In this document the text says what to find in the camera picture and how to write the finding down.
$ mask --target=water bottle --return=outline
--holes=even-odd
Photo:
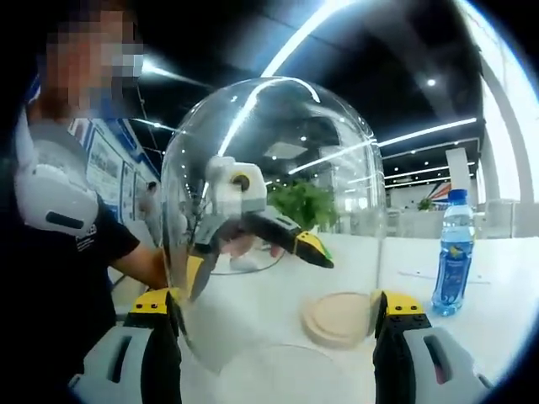
[[[462,307],[472,262],[475,228],[466,199],[465,189],[451,190],[444,214],[438,277],[432,295],[432,307],[442,316],[455,314]]]

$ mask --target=glass dome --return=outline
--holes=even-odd
[[[382,158],[368,124],[302,80],[240,82],[184,118],[162,185],[183,394],[355,402],[353,369],[371,362],[362,342],[385,232]]]

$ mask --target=hand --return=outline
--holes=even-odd
[[[221,247],[221,253],[230,254],[232,258],[241,257],[248,252],[254,244],[256,237],[251,234],[242,235],[238,238],[234,238]],[[273,258],[277,258],[280,253],[279,246],[271,246],[269,255]]]

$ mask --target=green plant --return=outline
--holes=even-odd
[[[430,198],[423,198],[418,203],[418,210],[431,210],[434,207],[434,202]]]
[[[311,230],[316,225],[324,228],[337,221],[333,195],[326,189],[306,181],[297,181],[287,187],[279,184],[273,187],[275,189],[268,196],[269,204],[302,228]]]

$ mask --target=black ceiling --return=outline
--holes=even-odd
[[[176,78],[143,75],[128,102],[136,117],[176,128],[213,90],[259,77],[322,2],[140,1],[137,19],[152,64]],[[382,148],[386,175],[446,165],[445,151],[466,141],[478,159],[483,139],[478,54],[449,0],[363,0],[322,23],[277,72],[325,87],[348,101],[379,141],[449,122],[476,124],[437,131]],[[434,78],[436,85],[427,86]],[[146,116],[140,108],[141,100]],[[172,132],[131,121],[157,169]],[[436,172],[419,179],[434,178]]]

